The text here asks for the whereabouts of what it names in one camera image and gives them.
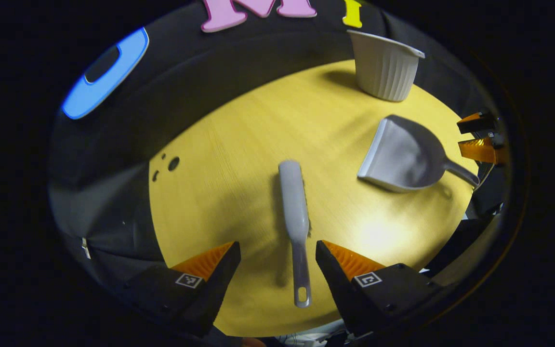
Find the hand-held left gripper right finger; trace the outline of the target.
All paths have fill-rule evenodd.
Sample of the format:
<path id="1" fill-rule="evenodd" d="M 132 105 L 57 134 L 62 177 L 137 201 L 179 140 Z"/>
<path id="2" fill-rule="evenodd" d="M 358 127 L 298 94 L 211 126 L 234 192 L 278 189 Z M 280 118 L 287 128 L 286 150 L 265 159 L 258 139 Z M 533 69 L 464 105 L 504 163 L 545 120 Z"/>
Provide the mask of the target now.
<path id="1" fill-rule="evenodd" d="M 384 266 L 327 240 L 317 242 L 315 258 L 346 328 L 357 336 L 405 330 L 444 290 L 403 263 Z"/>

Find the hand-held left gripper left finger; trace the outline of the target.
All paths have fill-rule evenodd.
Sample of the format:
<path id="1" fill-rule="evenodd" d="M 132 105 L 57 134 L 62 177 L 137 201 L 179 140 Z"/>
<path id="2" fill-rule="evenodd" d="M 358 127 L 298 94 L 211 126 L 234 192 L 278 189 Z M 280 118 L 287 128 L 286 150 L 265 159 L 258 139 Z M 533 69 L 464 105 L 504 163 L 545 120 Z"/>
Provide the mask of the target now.
<path id="1" fill-rule="evenodd" d="M 227 242 L 175 266 L 134 261 L 114 272 L 114 291 L 135 312 L 177 334 L 203 338 L 240 264 L 237 241 Z"/>

